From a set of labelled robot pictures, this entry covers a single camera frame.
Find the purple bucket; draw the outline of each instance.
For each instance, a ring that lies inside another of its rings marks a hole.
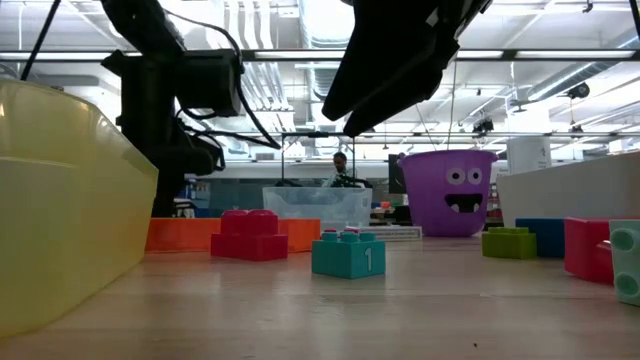
[[[399,158],[411,219],[426,236],[467,237],[482,230],[496,154],[448,150]]]

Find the number 1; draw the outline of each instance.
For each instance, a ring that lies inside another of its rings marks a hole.
[[[367,268],[371,271],[373,267],[371,264],[371,248],[367,248],[367,250],[364,251],[364,256],[367,257]]]

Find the red lego brick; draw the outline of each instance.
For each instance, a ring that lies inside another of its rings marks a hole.
[[[609,219],[565,220],[564,269],[591,282],[613,285]]]
[[[278,234],[278,216],[272,211],[227,211],[221,229],[221,234],[211,236],[211,256],[250,261],[288,256],[288,237]]]

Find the yellow plastic bin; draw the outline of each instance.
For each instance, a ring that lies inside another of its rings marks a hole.
[[[157,176],[95,106],[0,80],[0,337],[55,320],[141,260]]]

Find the cartoon mouth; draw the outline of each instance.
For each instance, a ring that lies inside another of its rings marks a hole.
[[[478,211],[482,199],[482,194],[450,194],[444,197],[451,210],[464,214]]]

